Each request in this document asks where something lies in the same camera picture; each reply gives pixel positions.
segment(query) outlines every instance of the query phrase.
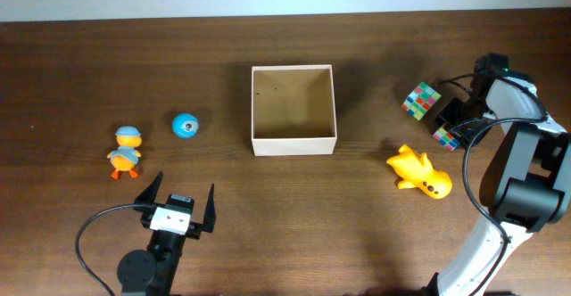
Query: colorful cube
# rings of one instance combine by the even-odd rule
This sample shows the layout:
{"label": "colorful cube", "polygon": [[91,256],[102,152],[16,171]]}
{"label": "colorful cube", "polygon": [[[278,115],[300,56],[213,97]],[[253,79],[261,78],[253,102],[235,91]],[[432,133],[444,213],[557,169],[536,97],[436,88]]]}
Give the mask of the colorful cube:
{"label": "colorful cube", "polygon": [[438,99],[440,99],[440,94],[422,82],[407,96],[402,104],[402,109],[415,119],[421,120]]}
{"label": "colorful cube", "polygon": [[447,126],[445,124],[442,125],[441,127],[439,127],[438,130],[436,130],[436,132],[434,132],[433,137],[441,145],[443,145],[444,148],[452,151],[460,145],[460,141],[458,141],[456,138],[454,138],[453,135],[449,134],[448,131],[446,131],[446,129],[445,129],[446,127]]}

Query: blue hat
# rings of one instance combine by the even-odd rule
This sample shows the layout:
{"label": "blue hat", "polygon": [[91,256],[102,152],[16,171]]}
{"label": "blue hat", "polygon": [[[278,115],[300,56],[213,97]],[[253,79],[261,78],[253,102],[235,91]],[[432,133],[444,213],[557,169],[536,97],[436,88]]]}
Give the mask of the blue hat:
{"label": "blue hat", "polygon": [[124,126],[117,129],[116,136],[141,136],[136,127]]}

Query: rubber duck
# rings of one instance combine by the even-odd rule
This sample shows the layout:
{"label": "rubber duck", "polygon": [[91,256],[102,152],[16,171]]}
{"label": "rubber duck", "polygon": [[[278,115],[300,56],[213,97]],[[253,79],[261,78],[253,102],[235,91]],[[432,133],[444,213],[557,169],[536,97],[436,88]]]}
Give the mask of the rubber duck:
{"label": "rubber duck", "polygon": [[444,171],[435,170],[425,152],[416,153],[404,144],[399,155],[386,161],[402,178],[399,189],[420,188],[427,196],[442,199],[450,193],[452,181]]}
{"label": "rubber duck", "polygon": [[119,148],[107,154],[107,159],[111,160],[111,164],[115,170],[111,173],[111,177],[115,180],[119,179],[120,171],[128,171],[131,177],[138,177],[133,168],[139,162],[141,152],[135,150],[141,143],[141,133],[136,127],[124,126],[117,129],[115,133]]}

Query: blue ball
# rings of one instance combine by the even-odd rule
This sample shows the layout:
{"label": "blue ball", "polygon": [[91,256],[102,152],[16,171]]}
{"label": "blue ball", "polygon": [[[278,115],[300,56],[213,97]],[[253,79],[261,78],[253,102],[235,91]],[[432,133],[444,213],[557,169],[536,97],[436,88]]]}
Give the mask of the blue ball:
{"label": "blue ball", "polygon": [[198,131],[198,119],[192,114],[180,113],[172,120],[172,131],[178,137],[191,138]]}

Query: cardboard box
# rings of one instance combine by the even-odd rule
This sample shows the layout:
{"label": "cardboard box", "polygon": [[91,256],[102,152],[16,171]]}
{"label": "cardboard box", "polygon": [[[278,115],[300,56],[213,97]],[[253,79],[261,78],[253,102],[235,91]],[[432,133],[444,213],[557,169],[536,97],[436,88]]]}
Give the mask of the cardboard box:
{"label": "cardboard box", "polygon": [[336,141],[331,65],[252,67],[256,156],[331,154]]}

